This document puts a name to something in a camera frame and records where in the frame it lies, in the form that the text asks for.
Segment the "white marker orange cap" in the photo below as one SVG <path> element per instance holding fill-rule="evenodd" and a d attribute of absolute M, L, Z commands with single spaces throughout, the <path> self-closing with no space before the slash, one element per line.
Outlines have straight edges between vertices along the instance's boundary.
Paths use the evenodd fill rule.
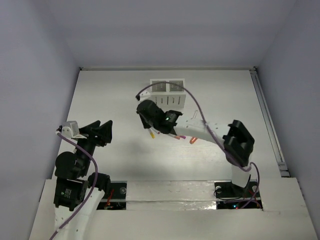
<path fill-rule="evenodd" d="M 192 119 L 195 119 L 197 117 L 197 114 L 198 114 L 198 110 L 195 110 L 193 115 L 192 115 Z"/>

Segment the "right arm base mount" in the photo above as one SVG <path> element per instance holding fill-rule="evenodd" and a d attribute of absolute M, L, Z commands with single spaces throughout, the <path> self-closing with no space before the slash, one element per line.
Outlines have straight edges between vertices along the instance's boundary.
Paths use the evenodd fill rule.
<path fill-rule="evenodd" d="M 246 188 L 241 188 L 237 185 L 234 185 L 230 181 L 215 182 L 213 195 L 216 198 L 216 209 L 262 209 L 263 204 L 260 192 L 256 192 L 256 190 L 256 181 L 250 181 Z"/>

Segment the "aluminium rail right side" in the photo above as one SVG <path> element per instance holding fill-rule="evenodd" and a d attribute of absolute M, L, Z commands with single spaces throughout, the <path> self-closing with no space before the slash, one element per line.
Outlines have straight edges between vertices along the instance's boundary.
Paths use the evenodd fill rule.
<path fill-rule="evenodd" d="M 269 108 L 267 105 L 265 95 L 263 93 L 262 85 L 259 80 L 257 68 L 253 67 L 249 70 L 249 72 L 250 72 L 251 80 L 252 80 L 252 83 L 254 86 L 254 90 L 255 90 L 258 102 L 259 102 L 259 106 L 260 106 L 260 109 L 262 112 L 262 116 L 264 119 L 264 123 L 266 126 L 268 137 L 269 137 L 269 140 L 271 143 L 273 154 L 275 156 L 275 160 L 278 165 L 280 175 L 282 178 L 290 178 L 291 177 L 290 171 L 287 167 L 287 163 L 286 163 L 284 155 L 282 153 L 280 142 L 279 142 L 279 139 L 278 139 L 278 136 L 277 136 L 277 133 L 276 133 L 273 121 L 272 121 L 272 117 L 271 117 L 271 114 L 270 114 L 270 111 L 269 111 Z"/>

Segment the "white marker yellow cap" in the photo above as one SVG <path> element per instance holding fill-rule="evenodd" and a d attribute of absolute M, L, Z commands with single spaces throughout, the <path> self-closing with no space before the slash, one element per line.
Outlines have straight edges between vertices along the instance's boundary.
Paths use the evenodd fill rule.
<path fill-rule="evenodd" d="M 148 132 L 149 132 L 152 139 L 154 139 L 156 137 L 155 132 L 151 128 L 148 129 Z"/>

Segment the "white marker pink caps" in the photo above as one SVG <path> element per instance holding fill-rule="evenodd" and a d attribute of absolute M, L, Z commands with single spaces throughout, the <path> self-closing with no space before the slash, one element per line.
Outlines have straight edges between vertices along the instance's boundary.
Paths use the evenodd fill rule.
<path fill-rule="evenodd" d="M 153 129 L 153 131 L 155 132 L 155 134 L 157 134 L 157 135 L 160 135 L 161 134 L 161 132 L 160 131 L 158 131 L 158 130 L 156 130 L 156 129 Z"/>

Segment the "white marker purple cap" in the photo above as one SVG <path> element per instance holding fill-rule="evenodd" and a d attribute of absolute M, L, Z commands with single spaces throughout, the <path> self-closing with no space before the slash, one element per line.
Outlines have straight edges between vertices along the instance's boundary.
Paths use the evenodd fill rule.
<path fill-rule="evenodd" d="M 186 136 L 183 136 L 183 135 L 173 135 L 173 137 L 174 137 L 175 139 L 178 139 L 178 140 L 180 140 L 180 139 L 186 139 Z"/>

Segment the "white two-compartment slotted organizer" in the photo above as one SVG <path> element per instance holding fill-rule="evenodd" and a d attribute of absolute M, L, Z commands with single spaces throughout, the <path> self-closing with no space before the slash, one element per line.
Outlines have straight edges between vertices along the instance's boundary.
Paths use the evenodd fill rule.
<path fill-rule="evenodd" d="M 184 78 L 150 79 L 150 84 L 158 83 L 149 88 L 151 100 L 161 109 L 183 109 L 186 101 Z"/>

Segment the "white marker salmon cap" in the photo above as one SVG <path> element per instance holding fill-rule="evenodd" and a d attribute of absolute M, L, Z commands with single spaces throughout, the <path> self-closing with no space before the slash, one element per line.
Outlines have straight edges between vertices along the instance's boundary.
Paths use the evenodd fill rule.
<path fill-rule="evenodd" d="M 177 140 L 180 140 L 180 136 L 177 136 L 177 135 L 174 135 L 174 134 L 171 134 L 171 133 L 168 133 L 167 136 L 171 137 L 171 138 L 174 138 L 174 139 L 177 139 Z"/>

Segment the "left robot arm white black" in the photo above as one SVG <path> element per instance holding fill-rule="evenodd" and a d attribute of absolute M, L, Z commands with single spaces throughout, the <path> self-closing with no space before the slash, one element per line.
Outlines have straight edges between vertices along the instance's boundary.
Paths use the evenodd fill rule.
<path fill-rule="evenodd" d="M 75 149 L 60 153 L 55 160 L 52 240 L 84 240 L 88 236 L 100 201 L 111 191 L 110 176 L 98 172 L 93 154 L 97 147 L 111 143 L 112 127 L 112 120 L 97 120 L 84 127 L 67 121 L 56 130 L 56 135 Z"/>

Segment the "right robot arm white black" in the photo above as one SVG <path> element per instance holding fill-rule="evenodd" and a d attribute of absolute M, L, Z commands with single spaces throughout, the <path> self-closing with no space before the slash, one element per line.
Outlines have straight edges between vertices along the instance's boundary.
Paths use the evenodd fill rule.
<path fill-rule="evenodd" d="M 242 196 L 248 191 L 251 178 L 249 160 L 255 139 L 241 121 L 233 120 L 228 125 L 221 125 L 187 118 L 179 111 L 164 112 L 148 99 L 137 105 L 136 113 L 145 129 L 151 128 L 164 135 L 194 137 L 218 145 L 231 164 L 231 192 Z"/>

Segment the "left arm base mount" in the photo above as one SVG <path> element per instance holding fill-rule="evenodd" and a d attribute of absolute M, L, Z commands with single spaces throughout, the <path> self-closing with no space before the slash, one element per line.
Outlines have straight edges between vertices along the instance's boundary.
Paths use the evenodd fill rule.
<path fill-rule="evenodd" d="M 97 210 L 126 210 L 127 182 L 112 181 L 110 191 L 97 206 Z"/>

